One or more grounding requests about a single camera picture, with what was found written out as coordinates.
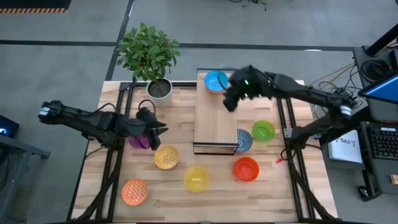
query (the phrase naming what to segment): purple cup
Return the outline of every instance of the purple cup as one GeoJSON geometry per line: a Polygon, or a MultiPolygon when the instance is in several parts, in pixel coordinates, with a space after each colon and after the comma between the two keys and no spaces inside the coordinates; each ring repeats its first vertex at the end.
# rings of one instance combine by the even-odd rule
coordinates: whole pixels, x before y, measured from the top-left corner
{"type": "Polygon", "coordinates": [[[148,149],[149,139],[147,136],[129,137],[129,144],[135,149],[148,149]]]}

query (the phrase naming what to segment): white flower pot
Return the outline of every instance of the white flower pot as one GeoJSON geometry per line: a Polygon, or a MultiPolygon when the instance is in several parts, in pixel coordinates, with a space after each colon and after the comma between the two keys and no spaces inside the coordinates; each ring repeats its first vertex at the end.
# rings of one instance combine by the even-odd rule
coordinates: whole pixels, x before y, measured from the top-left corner
{"type": "Polygon", "coordinates": [[[170,82],[170,80],[168,80],[166,78],[163,78],[163,80],[167,81],[170,84],[170,91],[167,95],[165,95],[161,98],[156,98],[149,94],[149,86],[152,82],[149,82],[147,85],[147,94],[149,95],[150,100],[152,100],[155,103],[156,107],[160,107],[160,108],[165,108],[165,107],[171,106],[172,101],[173,101],[173,94],[172,94],[173,85],[170,82]]]}

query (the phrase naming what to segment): green leaves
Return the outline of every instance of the green leaves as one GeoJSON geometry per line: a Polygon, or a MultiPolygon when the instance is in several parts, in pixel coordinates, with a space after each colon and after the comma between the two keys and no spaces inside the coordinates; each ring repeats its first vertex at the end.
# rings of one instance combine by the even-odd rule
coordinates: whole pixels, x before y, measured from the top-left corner
{"type": "Polygon", "coordinates": [[[170,72],[171,61],[176,66],[176,56],[180,56],[180,52],[174,49],[179,42],[166,37],[162,30],[147,27],[141,22],[138,29],[132,28],[119,42],[115,52],[119,57],[117,65],[131,70],[134,77],[156,82],[165,76],[166,67],[170,72]]]}
{"type": "Polygon", "coordinates": [[[152,46],[149,51],[148,54],[156,54],[157,52],[159,52],[160,47],[158,45],[152,46]]]}

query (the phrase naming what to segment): white label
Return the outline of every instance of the white label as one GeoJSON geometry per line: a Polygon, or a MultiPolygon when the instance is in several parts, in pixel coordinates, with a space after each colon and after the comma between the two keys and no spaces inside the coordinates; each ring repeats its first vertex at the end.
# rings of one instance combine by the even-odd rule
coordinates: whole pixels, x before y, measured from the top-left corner
{"type": "Polygon", "coordinates": [[[381,131],[396,131],[395,128],[381,128],[381,131]]]}

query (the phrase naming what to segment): potted plant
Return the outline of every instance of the potted plant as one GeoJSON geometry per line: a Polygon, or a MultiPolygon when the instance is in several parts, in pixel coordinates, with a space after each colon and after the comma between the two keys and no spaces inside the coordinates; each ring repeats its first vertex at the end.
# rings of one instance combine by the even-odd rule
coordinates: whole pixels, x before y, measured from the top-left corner
{"type": "Polygon", "coordinates": [[[164,78],[166,67],[174,66],[176,56],[180,52],[173,49],[178,47],[176,40],[167,38],[162,30],[155,27],[147,27],[141,22],[140,28],[132,28],[124,35],[118,48],[118,65],[133,71],[132,76],[150,80],[147,85],[147,93],[151,100],[159,107],[167,107],[172,103],[172,83],[164,78]]]}

